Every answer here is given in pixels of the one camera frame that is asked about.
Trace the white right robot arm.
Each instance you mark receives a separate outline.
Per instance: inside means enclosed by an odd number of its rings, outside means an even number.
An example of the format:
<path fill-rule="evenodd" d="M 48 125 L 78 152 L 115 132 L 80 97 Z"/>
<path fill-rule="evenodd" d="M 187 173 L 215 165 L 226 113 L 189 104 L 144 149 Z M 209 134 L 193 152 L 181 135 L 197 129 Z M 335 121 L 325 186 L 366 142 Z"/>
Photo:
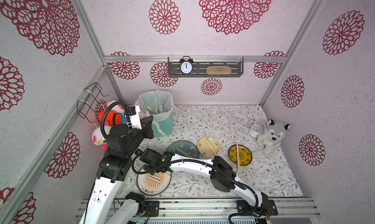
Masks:
<path fill-rule="evenodd" d="M 244 211 L 229 215 L 229 223 L 235 216 L 269 216 L 268 196 L 244 183 L 233 171 L 232 167 L 220 156 L 200 160 L 184 157 L 172 152 L 158 153 L 152 149 L 136 150 L 131 168 L 135 174 L 155 174 L 169 172 L 187 172 L 209 178 L 213 187 L 221 192 L 233 193 L 247 202 Z"/>

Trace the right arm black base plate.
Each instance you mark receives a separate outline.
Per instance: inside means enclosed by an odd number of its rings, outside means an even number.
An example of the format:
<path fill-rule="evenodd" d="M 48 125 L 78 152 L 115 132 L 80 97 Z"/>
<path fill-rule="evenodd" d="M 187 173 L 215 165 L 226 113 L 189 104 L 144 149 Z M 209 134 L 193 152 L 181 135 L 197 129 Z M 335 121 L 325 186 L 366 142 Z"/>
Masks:
<path fill-rule="evenodd" d="M 244 200 L 238 200 L 236 202 L 237 205 L 237 211 L 243 215 L 246 212 L 250 211 L 253 209 L 252 206 L 250 206 L 246 201 Z M 253 213 L 251 216 L 255 215 L 256 217 L 258 216 L 277 216 L 278 210 L 276 208 L 276 204 L 274 200 L 268 200 L 268 204 L 265 204 L 265 202 L 261 205 L 261 207 L 257 207 L 254 209 Z"/>

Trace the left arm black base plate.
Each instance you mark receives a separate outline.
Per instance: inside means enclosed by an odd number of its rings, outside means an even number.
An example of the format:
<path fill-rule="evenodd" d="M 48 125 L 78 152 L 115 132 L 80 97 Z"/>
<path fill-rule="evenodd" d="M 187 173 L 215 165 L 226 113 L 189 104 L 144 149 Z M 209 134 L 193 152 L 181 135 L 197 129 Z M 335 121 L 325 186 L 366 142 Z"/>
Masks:
<path fill-rule="evenodd" d="M 145 207 L 141 208 L 143 212 L 137 213 L 133 218 L 154 218 L 159 216 L 160 202 L 159 201 L 146 201 Z"/>

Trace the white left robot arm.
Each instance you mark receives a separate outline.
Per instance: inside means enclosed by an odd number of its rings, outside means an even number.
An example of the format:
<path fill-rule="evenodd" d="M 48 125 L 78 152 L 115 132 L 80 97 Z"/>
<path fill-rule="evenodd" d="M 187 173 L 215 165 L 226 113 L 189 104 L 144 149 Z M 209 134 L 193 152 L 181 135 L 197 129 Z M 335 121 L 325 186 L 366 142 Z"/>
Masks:
<path fill-rule="evenodd" d="M 127 118 L 125 124 L 116 124 L 112 118 L 112 126 L 106 132 L 107 116 L 112 108 L 121 106 Z M 126 175 L 132 166 L 131 156 L 143 139 L 153 139 L 153 116 L 141 119 L 140 107 L 126 107 L 121 102 L 113 102 L 104 111 L 100 124 L 100 135 L 104 139 L 107 149 L 100 161 L 96 173 L 96 180 L 90 192 L 86 210 L 80 220 L 81 224 L 103 224 L 108 215 L 112 202 Z"/>

